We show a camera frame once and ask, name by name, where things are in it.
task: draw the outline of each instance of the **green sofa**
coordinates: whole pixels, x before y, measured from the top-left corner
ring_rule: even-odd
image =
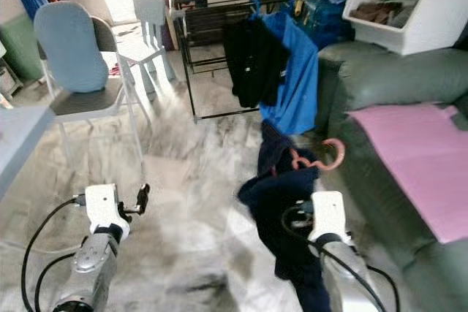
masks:
[[[375,104],[419,102],[455,103],[463,111],[457,123],[466,128],[468,52],[443,49],[403,57],[361,42],[320,52],[314,132],[345,143],[347,155],[337,172],[346,189],[425,311],[468,311],[468,240],[437,241],[364,130],[346,114]]]

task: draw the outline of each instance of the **chair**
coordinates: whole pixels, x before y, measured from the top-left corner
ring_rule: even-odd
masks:
[[[145,108],[139,96],[137,95],[135,87],[127,79],[127,76],[123,75],[121,69],[121,59],[120,55],[118,54],[117,44],[112,29],[109,27],[108,24],[106,24],[106,22],[99,18],[91,17],[91,19],[94,27],[94,36],[96,37],[97,48],[99,49],[99,52],[115,53],[117,57],[118,66],[120,68],[120,78],[108,79],[107,84],[102,90],[92,91],[90,93],[71,93],[65,89],[61,89],[58,93],[56,93],[55,85],[60,86],[60,84],[57,82],[57,79],[54,79],[53,72],[52,75],[50,75],[48,67],[48,57],[45,51],[42,49],[41,44],[39,42],[37,43],[42,70],[47,81],[49,93],[53,98],[53,101],[50,104],[50,108],[56,114],[56,123],[58,123],[58,126],[60,128],[67,162],[69,166],[74,168],[71,162],[69,141],[67,139],[67,134],[65,132],[63,123],[116,115],[119,111],[120,106],[122,106],[122,101],[125,97],[129,112],[132,136],[135,141],[135,146],[137,148],[137,153],[140,162],[143,163],[143,152],[141,149],[140,139],[137,133],[137,125],[135,122],[135,116],[130,100],[131,94],[135,96],[137,103],[140,105],[148,125],[151,123],[149,116],[145,111]]]
[[[143,42],[131,41],[125,42],[119,50],[122,57],[124,71],[134,80],[129,64],[137,64],[140,67],[141,77],[146,92],[154,91],[152,77],[148,72],[156,74],[156,67],[153,59],[157,56],[162,57],[162,63],[168,80],[175,78],[175,74],[164,46],[162,45],[161,27],[165,24],[165,3],[163,0],[133,0],[135,15],[141,22]]]

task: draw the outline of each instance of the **pink mat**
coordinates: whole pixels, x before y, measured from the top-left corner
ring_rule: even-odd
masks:
[[[454,107],[376,106],[350,113],[441,243],[468,237],[468,132]]]

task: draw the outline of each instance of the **white storage box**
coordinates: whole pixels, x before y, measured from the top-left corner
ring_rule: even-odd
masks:
[[[343,18],[356,30],[356,40],[386,47],[402,55],[451,47],[468,20],[468,0],[419,0],[403,28],[372,23],[350,16],[362,3],[347,0]]]

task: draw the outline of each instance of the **metal robot arm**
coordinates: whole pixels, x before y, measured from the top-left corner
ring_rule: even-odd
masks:
[[[116,272],[118,246],[129,234],[128,213],[143,214],[149,185],[141,187],[137,205],[124,208],[114,184],[89,186],[85,191],[91,236],[72,261],[72,273],[53,312],[101,312],[107,304],[110,281]]]
[[[309,235],[309,240],[342,260],[377,292],[366,263],[348,245],[341,193],[318,191],[313,193],[312,202],[314,230]],[[379,312],[375,299],[348,270],[329,256],[318,254],[316,248],[309,247],[314,255],[320,256],[322,276],[333,312]]]

